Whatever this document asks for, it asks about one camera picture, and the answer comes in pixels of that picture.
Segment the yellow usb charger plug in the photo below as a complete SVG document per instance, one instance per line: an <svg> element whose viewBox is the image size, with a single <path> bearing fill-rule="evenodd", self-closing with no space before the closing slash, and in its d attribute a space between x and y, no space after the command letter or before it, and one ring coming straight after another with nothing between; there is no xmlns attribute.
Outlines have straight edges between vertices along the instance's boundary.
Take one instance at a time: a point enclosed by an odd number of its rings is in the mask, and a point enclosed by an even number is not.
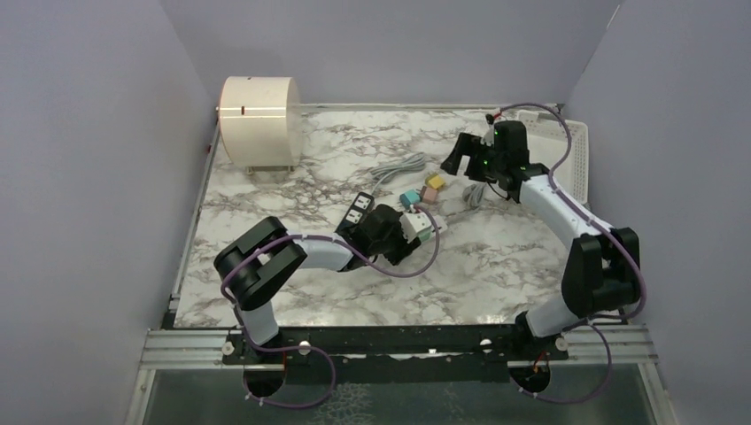
<svg viewBox="0 0 751 425"><path fill-rule="evenodd" d="M440 191L445 186L445 179L437 174L429 174L424 180L425 186L436 191Z"/></svg>

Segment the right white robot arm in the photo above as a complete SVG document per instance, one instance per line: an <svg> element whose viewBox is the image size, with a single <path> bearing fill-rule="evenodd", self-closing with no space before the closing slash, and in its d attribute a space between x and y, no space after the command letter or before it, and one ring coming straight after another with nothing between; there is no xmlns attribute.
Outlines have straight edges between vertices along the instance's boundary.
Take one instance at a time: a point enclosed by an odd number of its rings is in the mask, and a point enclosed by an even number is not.
<svg viewBox="0 0 751 425"><path fill-rule="evenodd" d="M640 302L639 238L587 214L542 163L530 161L527 129L517 120L499 121L483 136L459 134L441 169L456 175L462 162L471 181L496 183L517 204L530 208L569 250L561 289L521 313L511 336L520 359L546 349L546 337L560 334L599 313Z"/></svg>

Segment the white power strip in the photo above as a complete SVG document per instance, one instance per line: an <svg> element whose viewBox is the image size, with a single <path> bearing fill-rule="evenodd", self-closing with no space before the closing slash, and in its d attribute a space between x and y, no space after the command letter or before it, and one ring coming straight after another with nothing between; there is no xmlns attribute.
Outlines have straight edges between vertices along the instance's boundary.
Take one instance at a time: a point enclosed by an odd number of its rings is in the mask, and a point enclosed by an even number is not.
<svg viewBox="0 0 751 425"><path fill-rule="evenodd" d="M441 216L435 216L434 220L436 222L435 226L431 230L432 235L441 235L443 234L447 229L448 225L445 219Z"/></svg>

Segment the pink usb charger plug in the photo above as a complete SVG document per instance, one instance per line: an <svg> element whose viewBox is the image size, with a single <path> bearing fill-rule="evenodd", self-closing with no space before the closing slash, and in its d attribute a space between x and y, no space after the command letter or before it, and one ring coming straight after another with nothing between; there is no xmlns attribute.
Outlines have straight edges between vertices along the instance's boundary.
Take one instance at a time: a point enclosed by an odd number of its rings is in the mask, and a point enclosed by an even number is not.
<svg viewBox="0 0 751 425"><path fill-rule="evenodd" d="M429 186L423 186L420 191L421 202L427 205L434 205L438 200L439 191Z"/></svg>

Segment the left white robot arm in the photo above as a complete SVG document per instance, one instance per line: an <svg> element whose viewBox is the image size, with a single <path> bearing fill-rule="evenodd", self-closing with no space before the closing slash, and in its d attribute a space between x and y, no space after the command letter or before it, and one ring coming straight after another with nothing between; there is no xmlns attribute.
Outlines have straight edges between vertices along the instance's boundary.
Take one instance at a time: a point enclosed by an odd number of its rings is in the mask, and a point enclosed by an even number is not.
<svg viewBox="0 0 751 425"><path fill-rule="evenodd" d="M292 234L274 216L259 221L213 261L221 294L247 335L245 352L260 364L277 355L279 326L272 299L296 271L344 273L372 267L379 258L396 266L427 243L437 227L419 208L400 212L389 205L353 205L336 230L324 235Z"/></svg>

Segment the teal usb charger plug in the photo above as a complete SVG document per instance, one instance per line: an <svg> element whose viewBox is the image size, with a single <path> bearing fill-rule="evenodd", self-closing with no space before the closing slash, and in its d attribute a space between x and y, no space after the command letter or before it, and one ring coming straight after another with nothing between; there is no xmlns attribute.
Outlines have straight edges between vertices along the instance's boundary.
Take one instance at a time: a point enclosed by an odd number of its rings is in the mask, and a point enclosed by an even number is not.
<svg viewBox="0 0 751 425"><path fill-rule="evenodd" d="M417 205L421 202L420 193L413 189L405 191L399 196L399 202L404 208L410 210L414 205Z"/></svg>

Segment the black power strip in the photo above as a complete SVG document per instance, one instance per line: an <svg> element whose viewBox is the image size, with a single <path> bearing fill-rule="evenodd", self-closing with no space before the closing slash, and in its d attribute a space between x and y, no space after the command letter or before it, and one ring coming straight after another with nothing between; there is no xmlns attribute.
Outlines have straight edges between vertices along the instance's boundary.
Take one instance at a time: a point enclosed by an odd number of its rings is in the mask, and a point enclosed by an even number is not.
<svg viewBox="0 0 751 425"><path fill-rule="evenodd" d="M374 205L375 199L372 195L359 192L348 207L344 218L339 222L337 231L358 224L374 208Z"/></svg>

